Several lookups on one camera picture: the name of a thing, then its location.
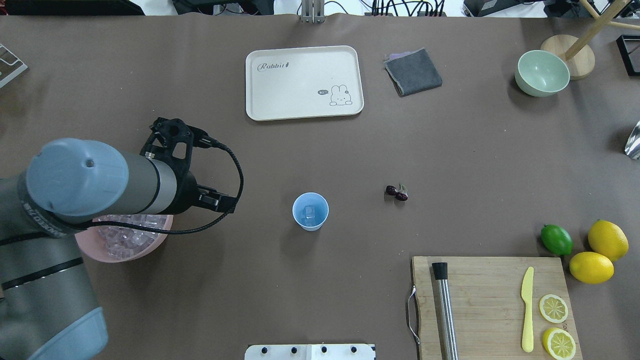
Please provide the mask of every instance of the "rabbit cartoon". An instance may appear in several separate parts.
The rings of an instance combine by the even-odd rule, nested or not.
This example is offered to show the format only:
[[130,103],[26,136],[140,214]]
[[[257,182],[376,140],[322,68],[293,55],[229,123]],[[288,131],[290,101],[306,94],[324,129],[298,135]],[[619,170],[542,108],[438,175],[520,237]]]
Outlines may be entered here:
[[329,105],[351,105],[351,95],[349,94],[349,90],[347,90],[346,85],[333,85],[331,87],[331,102]]

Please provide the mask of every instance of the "lemon slice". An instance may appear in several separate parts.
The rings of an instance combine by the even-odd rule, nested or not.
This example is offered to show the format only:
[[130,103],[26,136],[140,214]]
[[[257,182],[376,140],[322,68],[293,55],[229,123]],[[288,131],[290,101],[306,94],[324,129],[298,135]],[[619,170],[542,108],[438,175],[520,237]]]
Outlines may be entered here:
[[566,331],[552,327],[542,334],[542,345],[556,360],[570,360],[575,356],[575,341]]
[[569,307],[558,295],[546,294],[540,299],[542,317],[552,323],[561,323],[569,316]]

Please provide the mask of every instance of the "wooden cutting board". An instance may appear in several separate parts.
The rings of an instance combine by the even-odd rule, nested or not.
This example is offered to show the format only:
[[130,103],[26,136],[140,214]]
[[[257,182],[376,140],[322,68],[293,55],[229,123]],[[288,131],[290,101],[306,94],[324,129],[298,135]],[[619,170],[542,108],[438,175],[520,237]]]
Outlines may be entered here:
[[[582,360],[564,270],[559,258],[489,258],[414,256],[413,283],[416,286],[421,360],[442,360],[435,299],[438,286],[431,263],[449,264],[449,291],[458,355],[464,360],[507,360],[553,358],[542,346],[542,333],[550,327],[568,331],[576,342],[575,360]],[[524,302],[520,287],[529,266],[533,277],[533,352],[522,350]],[[564,323],[546,321],[538,308],[542,296],[553,293],[569,307]]]

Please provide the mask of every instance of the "yellow plastic knife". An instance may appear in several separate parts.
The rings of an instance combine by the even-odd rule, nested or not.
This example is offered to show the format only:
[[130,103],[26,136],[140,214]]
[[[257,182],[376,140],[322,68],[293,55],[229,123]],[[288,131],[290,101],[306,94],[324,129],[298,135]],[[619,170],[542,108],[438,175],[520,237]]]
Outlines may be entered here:
[[533,351],[533,314],[531,298],[533,297],[533,267],[529,267],[522,279],[520,297],[524,300],[524,325],[522,327],[522,350]]

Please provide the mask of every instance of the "wooden pole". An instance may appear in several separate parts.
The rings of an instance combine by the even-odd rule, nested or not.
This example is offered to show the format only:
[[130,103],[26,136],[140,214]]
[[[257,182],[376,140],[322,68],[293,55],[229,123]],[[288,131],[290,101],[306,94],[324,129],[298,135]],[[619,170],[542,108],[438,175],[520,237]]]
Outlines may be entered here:
[[629,4],[630,0],[615,0],[606,11],[596,19],[595,23],[564,53],[564,60],[571,60],[591,39],[596,36],[610,21]]
[[[596,12],[596,10],[593,8],[593,6],[591,6],[591,4],[589,4],[589,1],[580,0],[580,4],[582,4],[584,6],[584,8],[589,12],[589,14],[591,14],[591,16],[594,19],[597,19],[597,18],[600,17],[600,15]],[[625,24],[624,22],[612,21],[612,22],[608,23],[607,25],[616,26],[618,28],[625,28],[625,29],[631,29],[631,30],[640,31],[640,25]]]

